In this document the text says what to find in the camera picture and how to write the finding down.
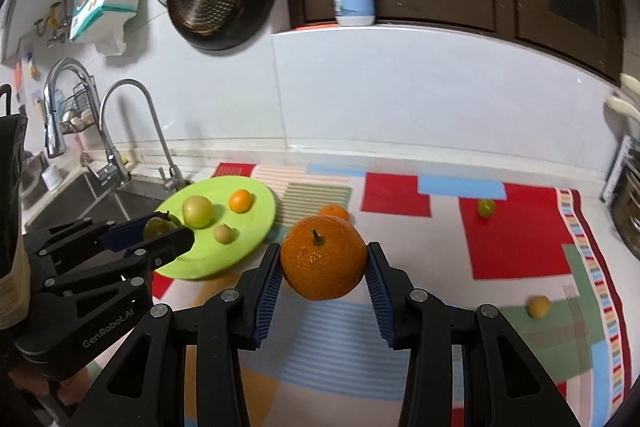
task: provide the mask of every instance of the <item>yellow fruit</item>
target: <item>yellow fruit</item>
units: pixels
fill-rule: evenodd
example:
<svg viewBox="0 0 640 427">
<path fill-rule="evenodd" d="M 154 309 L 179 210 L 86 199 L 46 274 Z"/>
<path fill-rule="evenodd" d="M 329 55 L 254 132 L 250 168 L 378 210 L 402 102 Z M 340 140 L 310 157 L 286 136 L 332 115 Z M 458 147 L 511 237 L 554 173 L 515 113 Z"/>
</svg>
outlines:
<svg viewBox="0 0 640 427">
<path fill-rule="evenodd" d="M 204 229 L 213 218 L 213 203 L 204 196 L 189 196 L 182 202 L 182 219 L 190 229 Z"/>
<path fill-rule="evenodd" d="M 280 263 L 289 286 L 303 297 L 337 299 L 362 279 L 367 247 L 357 230 L 340 217 L 305 217 L 284 238 Z"/>
<path fill-rule="evenodd" d="M 153 239 L 154 237 L 158 237 L 163 233 L 167 233 L 170 230 L 175 230 L 175 223 L 171 221 L 167 221 L 162 219 L 162 217 L 152 217 L 146 222 L 145 228 L 142 231 L 142 239 L 143 241 L 149 241 L 149 239 Z"/>
<path fill-rule="evenodd" d="M 213 229 L 213 238 L 223 245 L 228 245 L 235 239 L 234 230 L 225 224 L 218 225 Z"/>
<path fill-rule="evenodd" d="M 254 204 L 254 195 L 244 188 L 231 194 L 228 201 L 229 208 L 237 214 L 244 214 L 252 204 Z"/>
<path fill-rule="evenodd" d="M 527 314 L 532 319 L 541 319 L 548 314 L 550 308 L 551 301 L 544 295 L 535 295 L 527 299 Z"/>
</svg>

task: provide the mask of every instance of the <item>green plate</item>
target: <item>green plate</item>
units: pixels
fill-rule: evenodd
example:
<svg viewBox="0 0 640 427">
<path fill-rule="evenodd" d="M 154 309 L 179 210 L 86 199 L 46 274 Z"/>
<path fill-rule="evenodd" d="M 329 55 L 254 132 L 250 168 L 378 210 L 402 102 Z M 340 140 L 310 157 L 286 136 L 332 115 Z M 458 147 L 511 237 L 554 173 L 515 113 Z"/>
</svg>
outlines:
<svg viewBox="0 0 640 427">
<path fill-rule="evenodd" d="M 244 214 L 236 214 L 226 202 L 236 190 L 245 188 L 254 195 L 254 204 Z M 187 253 L 156 270 L 172 279 L 202 279 L 237 263 L 262 243 L 276 217 L 271 190 L 259 181 L 244 176 L 219 176 L 183 188 L 158 206 L 182 219 L 182 202 L 199 194 L 214 204 L 214 219 L 206 229 L 194 230 L 196 241 Z M 234 229 L 236 239 L 222 245 L 213 238 L 213 227 L 225 223 Z"/>
</svg>

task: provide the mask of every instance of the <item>colorful tablecloth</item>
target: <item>colorful tablecloth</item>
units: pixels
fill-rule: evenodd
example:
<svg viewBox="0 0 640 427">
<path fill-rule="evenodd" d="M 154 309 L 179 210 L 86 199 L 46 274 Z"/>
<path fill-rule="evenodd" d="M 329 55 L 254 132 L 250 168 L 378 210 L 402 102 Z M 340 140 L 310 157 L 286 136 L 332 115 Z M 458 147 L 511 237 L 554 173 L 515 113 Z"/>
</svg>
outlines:
<svg viewBox="0 0 640 427">
<path fill-rule="evenodd" d="M 298 219 L 340 203 L 365 241 L 378 241 L 392 266 L 447 304 L 497 305 L 533 350 L 583 427 L 600 427 L 630 386 L 622 305 L 573 190 L 433 176 L 220 164 L 276 195 L 280 241 Z M 482 219 L 478 198 L 497 202 Z M 215 279 L 154 279 L 154 298 L 174 309 L 205 302 L 257 266 L 264 248 Z M 546 295 L 539 320 L 526 300 Z M 188 352 L 187 425 L 195 425 L 195 350 Z M 462 425 L 460 346 L 453 347 L 453 425 Z M 391 427 L 398 424 L 408 352 L 380 337 L 364 281 L 342 299 L 306 301 L 283 284 L 270 335 L 241 352 L 252 426 Z"/>
</svg>

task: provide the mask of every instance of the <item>mandarin orange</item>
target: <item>mandarin orange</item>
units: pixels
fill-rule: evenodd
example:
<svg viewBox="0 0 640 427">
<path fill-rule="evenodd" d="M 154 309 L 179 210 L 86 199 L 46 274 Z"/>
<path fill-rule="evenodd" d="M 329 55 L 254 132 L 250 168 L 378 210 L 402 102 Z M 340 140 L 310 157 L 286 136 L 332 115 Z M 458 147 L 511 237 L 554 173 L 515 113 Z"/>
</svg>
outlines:
<svg viewBox="0 0 640 427">
<path fill-rule="evenodd" d="M 254 204 L 254 195 L 244 188 L 236 190 L 228 200 L 229 208 L 237 214 L 244 214 L 252 204 Z"/>
<path fill-rule="evenodd" d="M 289 286 L 303 297 L 337 299 L 362 279 L 367 246 L 358 231 L 340 217 L 305 217 L 284 238 L 280 263 Z"/>
<path fill-rule="evenodd" d="M 335 216 L 340 217 L 340 219 L 344 219 L 345 221 L 349 220 L 349 213 L 347 212 L 347 209 L 338 203 L 326 204 L 318 210 L 318 216 Z"/>
</svg>

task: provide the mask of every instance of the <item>kitchen sink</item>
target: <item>kitchen sink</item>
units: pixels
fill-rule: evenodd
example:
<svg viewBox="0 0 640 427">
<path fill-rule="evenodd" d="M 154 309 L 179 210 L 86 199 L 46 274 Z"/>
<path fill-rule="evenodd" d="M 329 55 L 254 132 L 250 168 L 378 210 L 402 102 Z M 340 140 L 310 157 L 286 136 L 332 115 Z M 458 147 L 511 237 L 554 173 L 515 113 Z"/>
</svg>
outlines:
<svg viewBox="0 0 640 427">
<path fill-rule="evenodd" d="M 117 223 L 151 214 L 169 197 L 160 183 L 133 179 L 122 187 L 100 186 L 84 172 L 25 225 L 27 232 L 48 229 L 83 217 L 94 223 L 113 219 Z"/>
</svg>

